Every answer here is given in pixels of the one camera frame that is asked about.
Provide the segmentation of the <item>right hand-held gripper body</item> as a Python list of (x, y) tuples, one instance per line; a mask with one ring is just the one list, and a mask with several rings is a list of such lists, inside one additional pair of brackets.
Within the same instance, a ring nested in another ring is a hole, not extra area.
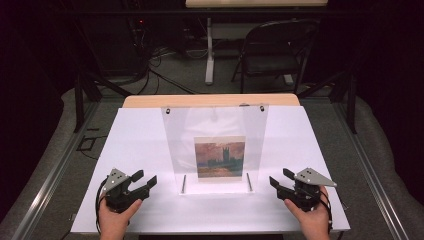
[(287, 191), (287, 197), (277, 198), (281, 200), (290, 199), (298, 208), (305, 212), (310, 211), (320, 202), (321, 186), (337, 186), (334, 181), (312, 168), (305, 168), (294, 174), (294, 187), (289, 189), (283, 186)]

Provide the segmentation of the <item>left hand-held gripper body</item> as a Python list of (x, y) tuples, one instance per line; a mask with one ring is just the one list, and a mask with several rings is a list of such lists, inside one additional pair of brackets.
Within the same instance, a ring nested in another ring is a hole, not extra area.
[(131, 176), (124, 172), (113, 168), (106, 179), (105, 185), (102, 187), (102, 195), (106, 200), (107, 207), (116, 213), (122, 213), (127, 210), (130, 205), (138, 200), (135, 197), (135, 190), (129, 190)]

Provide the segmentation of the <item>clear acrylic photo frame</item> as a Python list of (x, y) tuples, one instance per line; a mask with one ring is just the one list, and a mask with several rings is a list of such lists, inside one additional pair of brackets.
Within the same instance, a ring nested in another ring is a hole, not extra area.
[[(255, 191), (268, 118), (266, 105), (164, 108), (162, 116), (178, 191), (182, 195)], [(245, 136), (240, 181), (204, 182), (196, 172), (195, 137)]]

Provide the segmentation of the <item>painting print card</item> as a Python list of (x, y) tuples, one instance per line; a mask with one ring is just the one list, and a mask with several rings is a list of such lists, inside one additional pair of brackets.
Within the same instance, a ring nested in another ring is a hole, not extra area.
[(204, 182), (240, 181), (245, 145), (245, 136), (195, 137), (198, 179)]

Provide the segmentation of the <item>person's left hand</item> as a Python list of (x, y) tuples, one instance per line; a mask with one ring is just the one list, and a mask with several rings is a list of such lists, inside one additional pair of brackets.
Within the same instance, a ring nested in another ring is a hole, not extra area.
[(98, 212), (100, 240), (123, 240), (130, 219), (141, 205), (142, 201), (136, 200), (124, 212), (116, 213), (107, 207), (105, 200), (102, 200)]

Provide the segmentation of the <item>person's right hand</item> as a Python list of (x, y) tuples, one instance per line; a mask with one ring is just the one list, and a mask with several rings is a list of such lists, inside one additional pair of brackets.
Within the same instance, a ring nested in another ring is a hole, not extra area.
[(298, 220), (301, 231), (307, 240), (330, 240), (329, 214), (327, 211), (328, 192), (324, 186), (320, 187), (322, 203), (313, 210), (304, 212), (290, 199), (285, 199), (284, 204), (292, 215)]

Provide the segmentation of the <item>white board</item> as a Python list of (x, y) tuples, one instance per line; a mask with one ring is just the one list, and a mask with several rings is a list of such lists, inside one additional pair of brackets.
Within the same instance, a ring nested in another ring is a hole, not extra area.
[(329, 171), (306, 111), (301, 106), (267, 106), (268, 118), (258, 181), (253, 193), (182, 195), (178, 191), (162, 116), (164, 108), (122, 108), (113, 122), (90, 185), (71, 228), (95, 232), (95, 194), (111, 169), (127, 174), (143, 170), (157, 184), (132, 218), (132, 233), (154, 235), (271, 234), (293, 232), (298, 225), (269, 183), (285, 186), (298, 173), (312, 168)]

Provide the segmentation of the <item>black metal stand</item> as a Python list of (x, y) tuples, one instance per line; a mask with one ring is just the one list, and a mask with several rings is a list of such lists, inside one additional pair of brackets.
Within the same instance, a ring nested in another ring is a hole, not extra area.
[(98, 74), (92, 72), (80, 72), (74, 82), (75, 92), (75, 110), (76, 110), (76, 126), (74, 132), (81, 130), (85, 122), (84, 112), (84, 96), (87, 96), (90, 101), (99, 102), (103, 95), (97, 87), (97, 83), (106, 86), (108, 89), (120, 94), (123, 97), (128, 97), (131, 93), (118, 85), (106, 80)]
[(356, 78), (346, 71), (334, 74), (333, 76), (314, 84), (311, 88), (297, 94), (297, 97), (302, 99), (311, 96), (315, 92), (322, 89), (327, 84), (333, 83), (329, 98), (332, 103), (340, 103), (344, 97), (346, 100), (346, 123), (353, 134), (356, 134), (355, 126), (355, 108), (356, 108)]

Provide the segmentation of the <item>wooden table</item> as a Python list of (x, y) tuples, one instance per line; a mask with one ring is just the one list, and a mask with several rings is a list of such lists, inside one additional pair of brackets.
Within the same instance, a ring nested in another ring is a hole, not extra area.
[(206, 107), (248, 105), (299, 106), (295, 94), (198, 94), (198, 95), (133, 95), (123, 108)]

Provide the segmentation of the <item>black folding chair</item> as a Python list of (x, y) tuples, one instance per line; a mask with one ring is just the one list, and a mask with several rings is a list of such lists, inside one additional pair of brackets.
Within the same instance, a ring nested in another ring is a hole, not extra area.
[(232, 81), (240, 75), (243, 93), (246, 77), (295, 75), (296, 93), (318, 31), (319, 21), (315, 19), (271, 21), (254, 27), (240, 48)]

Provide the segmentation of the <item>black equipment rack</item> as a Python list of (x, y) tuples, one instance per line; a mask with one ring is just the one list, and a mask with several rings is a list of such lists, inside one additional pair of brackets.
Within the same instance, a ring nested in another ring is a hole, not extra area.
[[(125, 10), (140, 10), (143, 6), (142, 0), (122, 0)], [(128, 27), (131, 33), (133, 45), (140, 62), (142, 70), (148, 68), (149, 59), (151, 57), (150, 36), (145, 26), (145, 21), (137, 16), (127, 18)]]

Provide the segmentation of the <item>white-legged desk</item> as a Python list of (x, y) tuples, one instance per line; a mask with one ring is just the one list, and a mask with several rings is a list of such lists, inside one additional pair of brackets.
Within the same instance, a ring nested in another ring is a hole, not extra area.
[[(188, 9), (259, 9), (259, 8), (318, 8), (326, 7), (328, 0), (186, 0)], [(252, 20), (242, 23), (217, 23), (213, 18), (207, 18), (207, 65), (205, 72), (205, 84), (212, 85), (214, 82), (214, 40), (241, 40), (252, 30)]]

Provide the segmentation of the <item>aluminium rail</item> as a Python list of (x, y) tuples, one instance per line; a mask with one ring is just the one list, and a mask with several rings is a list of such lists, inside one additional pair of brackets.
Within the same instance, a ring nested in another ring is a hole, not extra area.
[(364, 178), (372, 192), (373, 198), (381, 212), (384, 221), (393, 237), (393, 240), (409, 240), (409, 236), (406, 233), (398, 214), (396, 213), (394, 206), (389, 199), (383, 185), (381, 184), (363, 145), (360, 142), (359, 137), (352, 132), (349, 124), (347, 123), (347, 113), (341, 103), (335, 103), (333, 105), (334, 111), (341, 121), (342, 127), (346, 132), (355, 152), (358, 155), (359, 167), (364, 175)]
[(8, 222), (16, 222), (10, 240), (29, 239), (66, 171), (72, 152), (82, 139), (83, 128), (97, 108), (97, 102), (83, 106), (82, 127), (75, 132), (75, 104), (65, 104), (59, 124), (40, 162), (8, 213)]

